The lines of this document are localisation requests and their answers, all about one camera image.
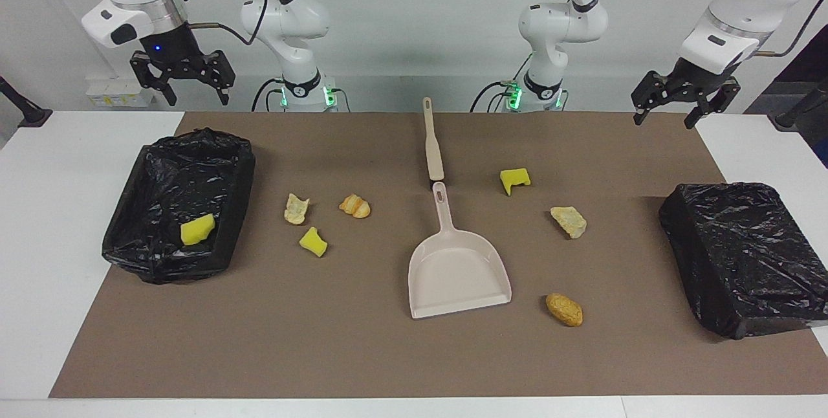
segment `white dustpan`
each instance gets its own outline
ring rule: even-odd
[[[440,232],[423,241],[411,255],[411,317],[416,320],[508,303],[512,286],[497,250],[482,236],[455,229],[443,182],[435,182],[432,191]]]

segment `beige handle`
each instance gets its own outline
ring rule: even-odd
[[[431,108],[431,98],[422,99],[422,113],[426,118],[426,162],[428,164],[428,177],[438,181],[444,179],[443,156],[440,154],[440,144],[437,143],[437,135],[434,134],[434,115]]]

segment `white table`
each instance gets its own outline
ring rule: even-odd
[[[828,395],[457,399],[47,399],[109,263],[100,241],[143,144],[173,135],[177,112],[56,112],[0,150],[0,416],[828,416]],[[828,262],[828,170],[767,119],[698,125],[728,182],[775,187]],[[828,327],[815,329],[828,352]]]

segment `dustpan handle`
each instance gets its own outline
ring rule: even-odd
[[[437,204],[437,218],[440,220],[440,232],[455,230],[452,222],[452,209],[449,208],[449,195],[446,193],[446,185],[443,182],[434,182],[431,187],[434,192],[434,203]]]

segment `white wall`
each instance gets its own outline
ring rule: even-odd
[[[80,17],[100,0],[0,0],[0,68],[20,91],[56,109],[88,109],[85,77],[130,76],[127,61],[138,45],[98,49],[85,37]],[[190,21],[239,24],[245,0],[190,0]],[[417,109],[422,87],[444,93],[446,109],[467,106],[489,80],[512,75],[529,51],[518,34],[518,15],[531,3],[559,0],[320,0],[333,26],[311,41],[323,70],[337,77],[355,109]],[[565,87],[571,109],[627,111],[629,92],[647,70],[670,71],[675,51],[710,0],[602,0],[609,30],[597,43],[570,44]],[[781,50],[816,0],[792,9],[767,49]],[[805,40],[828,22],[823,9]],[[219,30],[199,30],[203,50],[223,49],[240,75],[230,109],[244,109],[251,88],[278,72],[260,43],[244,47]],[[743,111],[796,53],[754,59],[737,71],[743,92],[732,111]],[[383,76],[373,82],[367,77]],[[429,77],[406,83],[398,77]],[[177,109],[220,109],[209,87],[177,82]],[[395,93],[391,99],[378,93]]]

